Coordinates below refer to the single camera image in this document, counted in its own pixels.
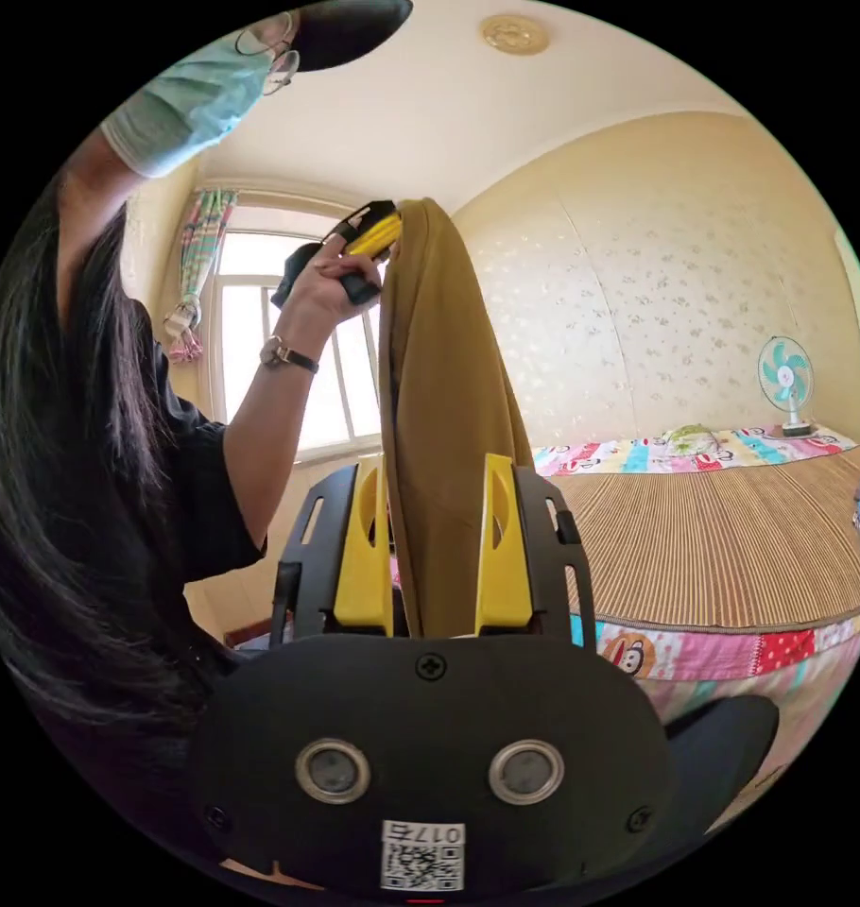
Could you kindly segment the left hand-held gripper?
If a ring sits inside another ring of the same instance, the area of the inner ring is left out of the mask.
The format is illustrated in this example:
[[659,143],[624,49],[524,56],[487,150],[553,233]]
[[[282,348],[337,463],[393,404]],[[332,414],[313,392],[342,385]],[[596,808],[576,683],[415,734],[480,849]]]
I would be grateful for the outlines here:
[[[346,253],[371,258],[377,265],[385,263],[392,246],[402,232],[399,208],[393,200],[374,200],[348,214],[337,222],[323,237],[328,240],[334,235],[345,239]],[[298,277],[321,249],[324,241],[305,244],[295,250],[285,261],[284,274],[271,302],[282,308]],[[348,274],[341,281],[348,300],[355,307],[373,302],[380,294],[380,286],[369,282],[359,274]]]

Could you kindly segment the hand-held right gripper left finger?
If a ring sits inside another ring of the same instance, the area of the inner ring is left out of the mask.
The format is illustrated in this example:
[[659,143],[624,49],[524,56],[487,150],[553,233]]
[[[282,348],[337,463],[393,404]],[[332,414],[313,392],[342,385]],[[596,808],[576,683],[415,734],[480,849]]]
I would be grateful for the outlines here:
[[394,631],[389,544],[385,458],[364,456],[354,474],[333,609],[342,631]]

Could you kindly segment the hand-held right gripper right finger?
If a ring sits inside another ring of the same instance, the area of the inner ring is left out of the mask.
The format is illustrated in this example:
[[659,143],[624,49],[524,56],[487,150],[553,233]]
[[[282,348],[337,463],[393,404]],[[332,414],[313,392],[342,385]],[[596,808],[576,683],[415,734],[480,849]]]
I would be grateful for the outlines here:
[[474,633],[524,633],[533,615],[522,509],[512,461],[485,458]]

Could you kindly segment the person's left hand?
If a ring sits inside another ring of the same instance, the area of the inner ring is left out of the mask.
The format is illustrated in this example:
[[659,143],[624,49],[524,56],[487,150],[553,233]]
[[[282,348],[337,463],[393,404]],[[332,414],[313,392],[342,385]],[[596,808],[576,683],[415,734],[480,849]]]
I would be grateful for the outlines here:
[[273,333],[292,351],[319,360],[327,341],[342,322],[357,315],[341,279],[359,274],[381,286],[377,264],[369,257],[344,251],[345,239],[334,235],[314,255],[298,277],[274,326]]

